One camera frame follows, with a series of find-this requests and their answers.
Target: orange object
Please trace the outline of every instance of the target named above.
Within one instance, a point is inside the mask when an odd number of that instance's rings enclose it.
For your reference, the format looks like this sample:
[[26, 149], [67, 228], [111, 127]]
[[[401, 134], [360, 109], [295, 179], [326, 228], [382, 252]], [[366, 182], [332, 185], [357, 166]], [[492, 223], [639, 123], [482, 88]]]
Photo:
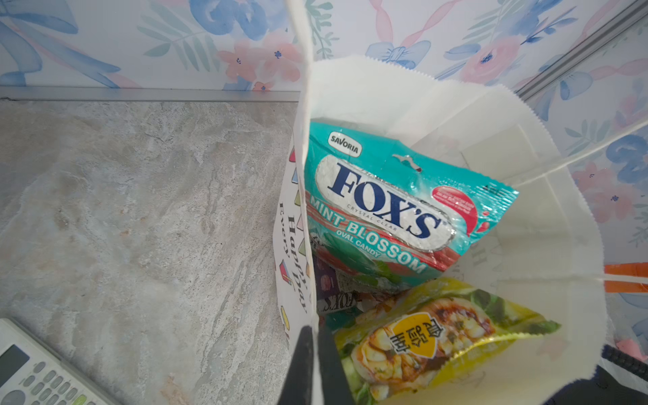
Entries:
[[[648, 277], [648, 263], [608, 264], [605, 266], [605, 273]], [[648, 292], [648, 284], [606, 281], [605, 292]]]

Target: white remote control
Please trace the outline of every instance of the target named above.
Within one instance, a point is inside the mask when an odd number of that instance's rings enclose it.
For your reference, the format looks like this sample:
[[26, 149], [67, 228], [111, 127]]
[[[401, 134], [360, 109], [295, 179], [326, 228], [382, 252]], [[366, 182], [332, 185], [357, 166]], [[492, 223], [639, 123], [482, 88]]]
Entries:
[[0, 319], [0, 405], [119, 405], [52, 349]]

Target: snack package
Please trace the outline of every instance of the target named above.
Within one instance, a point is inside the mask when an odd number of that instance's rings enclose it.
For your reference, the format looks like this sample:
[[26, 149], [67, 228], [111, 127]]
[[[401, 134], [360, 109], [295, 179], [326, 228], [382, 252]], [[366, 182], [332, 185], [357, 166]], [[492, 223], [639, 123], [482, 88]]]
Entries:
[[356, 403], [370, 405], [461, 378], [515, 340], [558, 328], [532, 310], [443, 277], [359, 315], [334, 339]]
[[314, 256], [386, 292], [439, 277], [518, 195], [400, 141], [318, 122], [305, 189]]

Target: green button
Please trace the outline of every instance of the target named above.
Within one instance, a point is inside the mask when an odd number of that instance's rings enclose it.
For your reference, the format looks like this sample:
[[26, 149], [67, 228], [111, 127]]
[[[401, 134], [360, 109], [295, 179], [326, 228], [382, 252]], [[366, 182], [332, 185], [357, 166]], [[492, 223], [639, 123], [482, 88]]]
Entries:
[[83, 403], [86, 401], [86, 396], [85, 395], [79, 395], [77, 399], [72, 403], [72, 405], [83, 405]]

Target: teal candy bag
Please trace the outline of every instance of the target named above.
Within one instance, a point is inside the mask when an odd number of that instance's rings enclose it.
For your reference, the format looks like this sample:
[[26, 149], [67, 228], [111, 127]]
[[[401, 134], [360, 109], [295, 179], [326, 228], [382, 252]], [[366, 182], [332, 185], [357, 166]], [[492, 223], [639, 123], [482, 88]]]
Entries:
[[389, 292], [439, 277], [518, 196], [400, 141], [318, 122], [305, 188], [313, 254]]

